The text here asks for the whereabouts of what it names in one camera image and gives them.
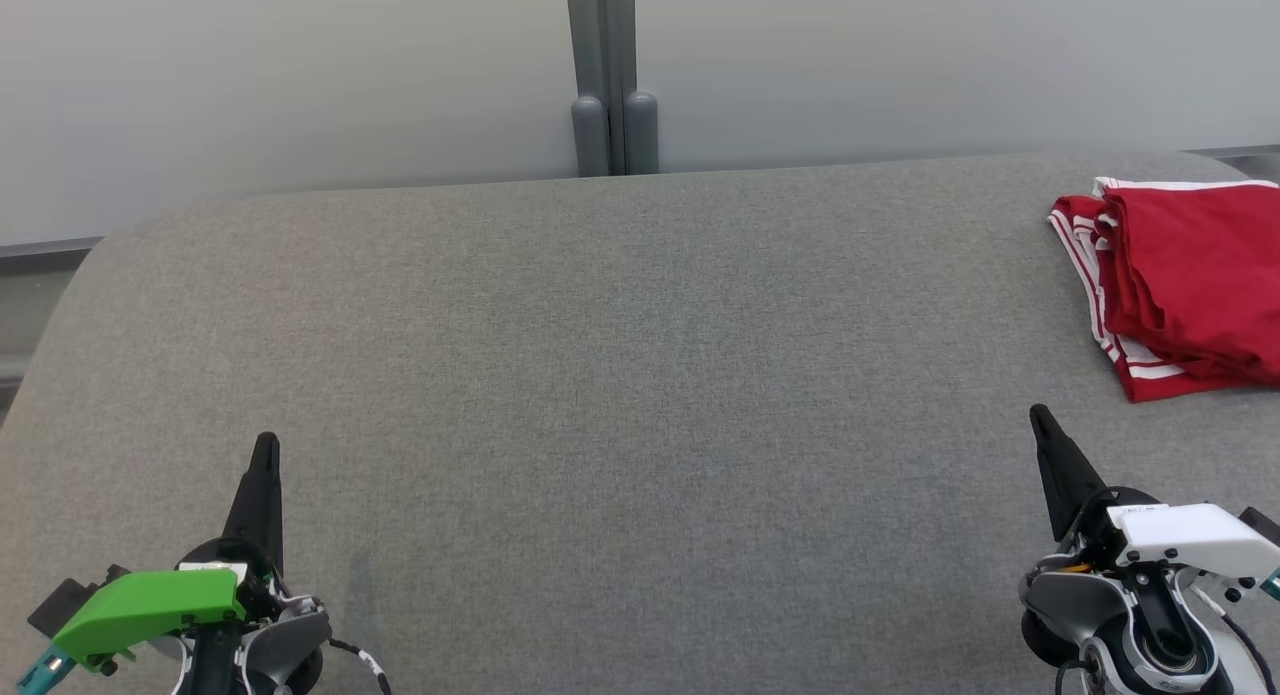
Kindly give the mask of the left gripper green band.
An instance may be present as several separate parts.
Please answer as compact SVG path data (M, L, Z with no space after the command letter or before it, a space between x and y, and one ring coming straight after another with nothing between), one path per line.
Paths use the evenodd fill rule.
M51 644L82 666L104 666L161 636L276 616L284 538L274 433L256 436L221 536L196 547L172 570L129 571L90 589L56 617Z

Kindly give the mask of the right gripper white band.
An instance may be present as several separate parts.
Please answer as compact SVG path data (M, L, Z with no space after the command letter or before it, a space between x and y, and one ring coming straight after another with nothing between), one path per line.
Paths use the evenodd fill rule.
M1029 421L1052 538L1071 545L1071 563L1094 571L1164 564L1224 579L1270 579L1277 571L1275 518L1207 502L1106 504L1110 486L1047 404L1033 404Z

